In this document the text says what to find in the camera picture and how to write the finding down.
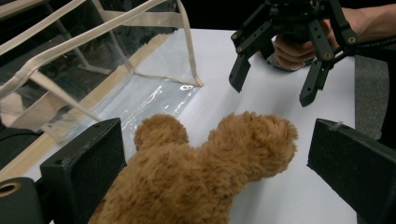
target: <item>teddy bear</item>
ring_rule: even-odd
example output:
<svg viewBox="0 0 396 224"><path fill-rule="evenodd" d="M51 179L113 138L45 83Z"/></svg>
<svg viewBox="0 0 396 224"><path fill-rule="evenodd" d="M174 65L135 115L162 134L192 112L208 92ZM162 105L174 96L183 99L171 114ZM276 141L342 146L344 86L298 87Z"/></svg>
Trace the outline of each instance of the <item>teddy bear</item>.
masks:
<svg viewBox="0 0 396 224"><path fill-rule="evenodd" d="M199 147L173 116L144 119L136 153L91 217L91 224L225 224L248 182L285 171L298 134L287 119L232 113Z"/></svg>

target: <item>clear plastic sheet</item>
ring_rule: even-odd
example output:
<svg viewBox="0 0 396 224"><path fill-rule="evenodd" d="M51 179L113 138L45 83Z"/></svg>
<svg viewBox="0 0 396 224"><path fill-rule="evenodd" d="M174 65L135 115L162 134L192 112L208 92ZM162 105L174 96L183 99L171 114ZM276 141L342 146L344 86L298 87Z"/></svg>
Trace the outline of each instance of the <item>clear plastic sheet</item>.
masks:
<svg viewBox="0 0 396 224"><path fill-rule="evenodd" d="M108 29L114 20L153 1L76 0L70 5L74 2L79 3L15 48L0 46L1 120L67 142L98 120L59 97L54 91L59 89L96 118L121 118L125 146L134 148L132 136L142 119L155 113L176 116L202 85L189 49L188 21L178 16L184 8L178 0L155 1L149 10ZM46 7L52 11L49 17L59 12ZM90 38L88 33L98 27L108 31ZM82 36L87 41L79 41ZM62 51L77 41L76 48ZM16 87L10 85L29 72Z"/></svg>

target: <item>brown teddy bear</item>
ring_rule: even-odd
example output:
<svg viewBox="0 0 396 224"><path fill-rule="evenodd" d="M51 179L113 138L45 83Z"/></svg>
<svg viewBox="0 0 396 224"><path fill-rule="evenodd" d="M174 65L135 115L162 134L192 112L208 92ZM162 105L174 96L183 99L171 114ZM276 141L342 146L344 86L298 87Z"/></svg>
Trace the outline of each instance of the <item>brown teddy bear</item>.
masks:
<svg viewBox="0 0 396 224"><path fill-rule="evenodd" d="M90 223L228 223L233 197L249 181L287 169L296 128L286 119L245 112L224 118L200 147L170 115L137 128L137 152Z"/></svg>

